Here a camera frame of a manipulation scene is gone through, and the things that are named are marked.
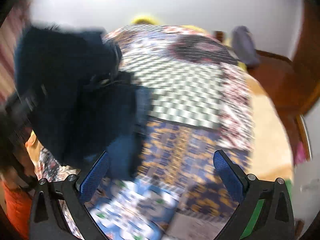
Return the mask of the blue denim jacket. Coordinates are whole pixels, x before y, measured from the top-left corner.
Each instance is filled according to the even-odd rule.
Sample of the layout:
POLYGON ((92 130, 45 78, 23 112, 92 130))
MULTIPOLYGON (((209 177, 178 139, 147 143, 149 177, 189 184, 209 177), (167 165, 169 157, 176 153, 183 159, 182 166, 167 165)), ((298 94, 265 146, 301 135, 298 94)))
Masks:
POLYGON ((15 52, 16 89, 34 100, 29 121, 59 163, 82 170, 106 152, 106 175, 131 180, 151 91, 119 69, 121 49, 103 33, 28 27, 15 52))

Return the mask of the striped red curtain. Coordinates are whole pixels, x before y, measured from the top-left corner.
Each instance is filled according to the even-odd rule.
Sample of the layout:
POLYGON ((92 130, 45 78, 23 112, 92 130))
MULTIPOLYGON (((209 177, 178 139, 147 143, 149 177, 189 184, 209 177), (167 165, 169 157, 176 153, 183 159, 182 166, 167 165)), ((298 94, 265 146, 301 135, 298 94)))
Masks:
POLYGON ((20 7, 12 8, 1 25, 1 102, 14 91, 14 51, 17 40, 25 25, 25 11, 20 7))

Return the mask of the colourful patchwork bedspread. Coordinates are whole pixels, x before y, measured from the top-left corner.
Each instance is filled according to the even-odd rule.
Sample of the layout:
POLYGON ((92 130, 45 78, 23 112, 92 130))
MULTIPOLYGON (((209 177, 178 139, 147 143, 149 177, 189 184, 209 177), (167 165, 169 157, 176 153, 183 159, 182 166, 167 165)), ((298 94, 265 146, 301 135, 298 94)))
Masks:
POLYGON ((237 206, 214 152, 248 165, 244 73, 224 45, 187 27, 128 25, 103 40, 118 44, 119 69, 151 91, 151 107, 136 175, 105 174, 86 209, 109 239, 214 238, 237 206))

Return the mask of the grey hanging garment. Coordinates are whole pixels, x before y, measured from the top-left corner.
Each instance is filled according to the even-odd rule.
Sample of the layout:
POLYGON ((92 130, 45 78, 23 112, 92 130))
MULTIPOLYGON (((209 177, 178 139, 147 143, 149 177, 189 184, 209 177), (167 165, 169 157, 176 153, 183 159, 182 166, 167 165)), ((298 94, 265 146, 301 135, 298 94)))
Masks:
POLYGON ((252 34, 246 26, 237 26, 233 29, 231 47, 238 59, 248 68, 259 66, 260 60, 252 34))

